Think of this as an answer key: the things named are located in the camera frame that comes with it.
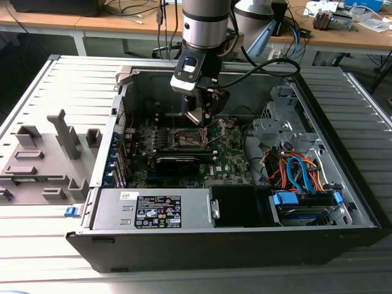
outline blue object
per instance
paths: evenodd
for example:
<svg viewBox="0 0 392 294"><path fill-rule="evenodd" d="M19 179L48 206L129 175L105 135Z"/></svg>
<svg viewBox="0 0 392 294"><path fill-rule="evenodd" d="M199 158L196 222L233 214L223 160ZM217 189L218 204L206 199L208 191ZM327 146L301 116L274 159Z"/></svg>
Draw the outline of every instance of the blue object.
<svg viewBox="0 0 392 294"><path fill-rule="evenodd" d="M345 0L344 4L347 6L354 6L354 3L357 6L366 6L374 10L375 12L380 11L383 1L382 0Z"/></svg>
<svg viewBox="0 0 392 294"><path fill-rule="evenodd" d="M335 193L333 194L333 197L335 197L335 200L336 200L336 202L337 202L338 204L343 202L342 195L341 195L339 192L335 192Z"/></svg>
<svg viewBox="0 0 392 294"><path fill-rule="evenodd" d="M298 204L298 198L294 192L276 192L273 195L275 205L280 204Z"/></svg>
<svg viewBox="0 0 392 294"><path fill-rule="evenodd" d="M305 182L305 187L306 190L308 190L312 195L316 194L316 191L313 189L312 182L310 182L309 178L307 177L307 170L306 170L306 164L300 159L299 157L292 157L288 160L287 162L287 177L288 180L298 189L300 193L303 192L302 188L300 185L297 184L296 181L293 179L292 175L292 163L294 160L297 160L300 163L301 169L302 169L302 175L304 178Z"/></svg>
<svg viewBox="0 0 392 294"><path fill-rule="evenodd" d="M289 26L290 29L292 29L294 36L295 36L295 48L294 48L294 53L293 53L293 57L292 57L294 59L296 52L298 50L298 44L300 43L300 40L298 39L298 34L296 33L295 28L290 24L287 24L287 25Z"/></svg>
<svg viewBox="0 0 392 294"><path fill-rule="evenodd" d="M64 213L65 217L79 217L79 208L77 207L67 207L65 213Z"/></svg>
<svg viewBox="0 0 392 294"><path fill-rule="evenodd" d="M270 23L264 28L264 30L258 35L255 42L247 50L249 57L259 57L267 46L268 40L271 37L272 31L276 25L275 20L271 20Z"/></svg>

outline warning label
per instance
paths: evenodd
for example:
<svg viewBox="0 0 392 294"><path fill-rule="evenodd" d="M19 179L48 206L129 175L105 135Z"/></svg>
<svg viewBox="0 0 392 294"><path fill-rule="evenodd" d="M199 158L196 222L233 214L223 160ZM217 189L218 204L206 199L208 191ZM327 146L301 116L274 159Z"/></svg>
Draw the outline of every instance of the warning label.
<svg viewBox="0 0 392 294"><path fill-rule="evenodd" d="M181 228L181 196L138 196L136 228Z"/></svg>

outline connector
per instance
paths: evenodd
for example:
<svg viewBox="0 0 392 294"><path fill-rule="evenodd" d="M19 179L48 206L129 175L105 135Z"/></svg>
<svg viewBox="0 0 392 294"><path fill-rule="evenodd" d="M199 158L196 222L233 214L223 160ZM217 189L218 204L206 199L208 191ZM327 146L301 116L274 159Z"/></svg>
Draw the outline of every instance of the connector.
<svg viewBox="0 0 392 294"><path fill-rule="evenodd" d="M163 23L164 23L164 11L160 6L157 10L157 24L158 26L162 26Z"/></svg>

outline desk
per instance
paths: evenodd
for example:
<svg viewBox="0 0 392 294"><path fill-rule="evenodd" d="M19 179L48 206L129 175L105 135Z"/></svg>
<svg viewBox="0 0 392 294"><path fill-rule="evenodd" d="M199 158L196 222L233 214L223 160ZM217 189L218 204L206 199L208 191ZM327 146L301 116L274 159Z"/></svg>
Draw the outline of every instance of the desk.
<svg viewBox="0 0 392 294"><path fill-rule="evenodd" d="M301 28L312 31L311 39L306 47L306 51L330 51L341 53L359 53L373 55L387 55L392 49L392 32L374 32L358 23L354 23L350 31L329 30L319 31L313 28L312 17L303 15L306 0L287 0L290 3L294 19ZM390 13L392 8L382 7L380 13ZM270 42L291 43L293 37L286 32L282 36L272 37Z"/></svg>
<svg viewBox="0 0 392 294"><path fill-rule="evenodd" d="M387 55L392 49L392 33L385 31L376 33L358 24L353 25L351 31L318 31L313 29L313 18L303 18L301 6L306 0L290 0L290 6L295 20L302 28L310 29L312 37L307 45L307 55L315 55L317 51L348 52L372 55ZM9 0L0 0L0 31L24 32L15 20L9 15L5 4L14 17L33 34L54 34L72 36L77 46L78 54L86 56L83 43L84 37L104 37L116 39L156 40L157 25L155 10L143 14L144 23L137 24L123 17L109 15L104 12L102 16L89 18L73 15L50 15L41 13L16 13L9 4ZM143 8L154 7L155 2L147 3ZM392 9L383 8L380 13L392 14ZM182 15L181 6L178 6L179 28L174 41L181 40ZM171 35L175 28L174 5L167 7L168 34ZM275 51L284 50L292 42L293 37L286 32L279 37L271 37L269 45Z"/></svg>

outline power cable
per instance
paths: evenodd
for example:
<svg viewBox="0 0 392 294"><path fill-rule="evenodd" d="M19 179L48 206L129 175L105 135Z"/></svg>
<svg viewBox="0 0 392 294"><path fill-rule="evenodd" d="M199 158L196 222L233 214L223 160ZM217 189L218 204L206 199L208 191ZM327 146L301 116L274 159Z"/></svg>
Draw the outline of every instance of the power cable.
<svg viewBox="0 0 392 294"><path fill-rule="evenodd" d="M176 28L174 29L173 35L171 35L171 39L170 39L170 43L169 43L169 59L170 59L170 53L172 52L173 39L174 39L174 36L176 35L177 30L178 30L178 8L177 8L178 4L177 4L177 0L174 0L174 5L175 5L175 13L176 13Z"/></svg>

